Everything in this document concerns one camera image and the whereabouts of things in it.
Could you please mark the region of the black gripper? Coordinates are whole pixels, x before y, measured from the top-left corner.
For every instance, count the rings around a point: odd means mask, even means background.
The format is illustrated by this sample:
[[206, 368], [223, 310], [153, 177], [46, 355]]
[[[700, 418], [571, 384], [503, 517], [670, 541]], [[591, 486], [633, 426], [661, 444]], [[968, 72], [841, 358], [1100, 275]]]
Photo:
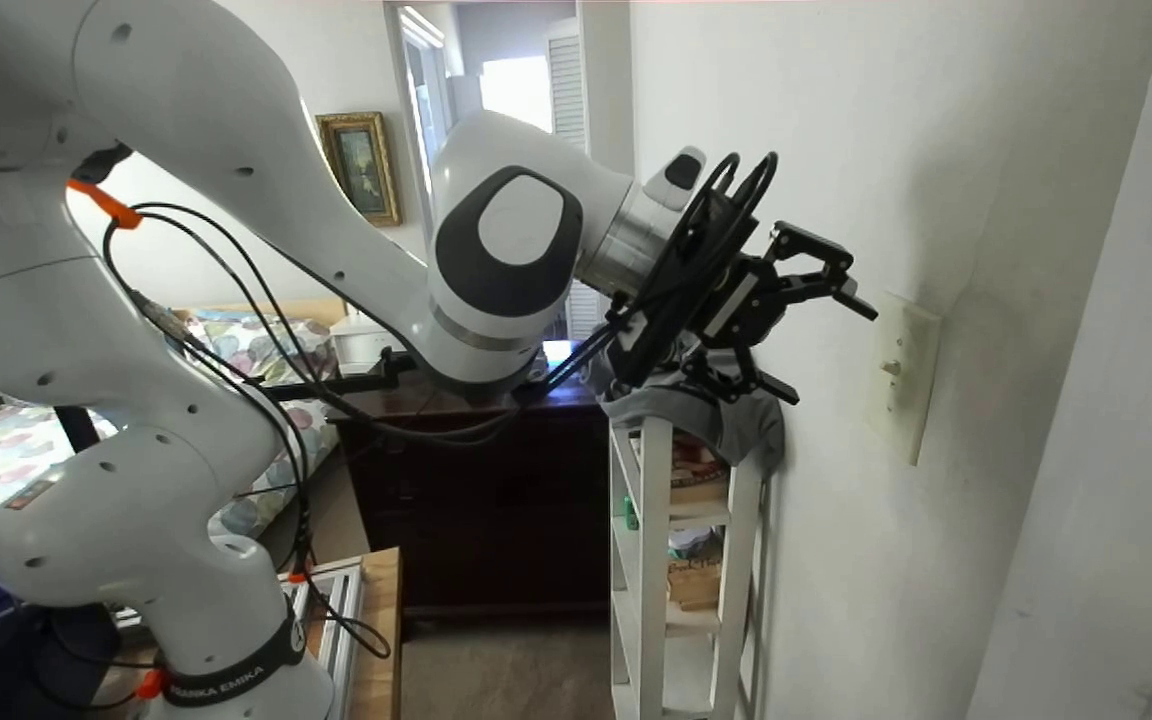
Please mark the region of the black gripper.
[[[740, 157], [726, 150], [703, 177], [647, 279], [616, 310], [608, 362], [619, 387], [641, 387], [654, 373], [674, 368], [688, 384], [714, 395], [769, 392], [794, 403], [798, 392], [751, 358], [751, 346], [781, 310], [807, 299], [834, 299], [847, 310], [875, 319], [875, 309], [858, 297], [842, 243], [776, 221], [769, 253], [743, 253], [781, 157], [769, 150], [748, 177], [735, 177], [735, 167]], [[794, 255], [807, 255], [813, 272], [776, 272]]]

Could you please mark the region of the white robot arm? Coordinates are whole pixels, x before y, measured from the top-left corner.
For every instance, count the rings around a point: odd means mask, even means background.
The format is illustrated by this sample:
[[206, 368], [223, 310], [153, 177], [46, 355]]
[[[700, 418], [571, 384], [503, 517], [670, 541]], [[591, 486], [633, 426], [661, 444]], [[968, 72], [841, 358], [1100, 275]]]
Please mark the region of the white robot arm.
[[597, 289], [616, 387], [679, 368], [758, 387], [754, 343], [803, 299], [851, 299], [847, 248], [765, 228], [765, 163], [697, 150], [651, 181], [494, 111], [465, 119], [418, 253], [327, 167], [275, 49], [221, 0], [0, 0], [0, 392], [106, 415], [40, 495], [0, 502], [0, 586], [123, 603], [160, 646], [153, 720], [332, 720], [283, 566], [223, 507], [287, 453], [275, 398], [131, 289], [73, 209], [123, 157], [221, 205], [456, 387], [531, 375], [546, 310]]

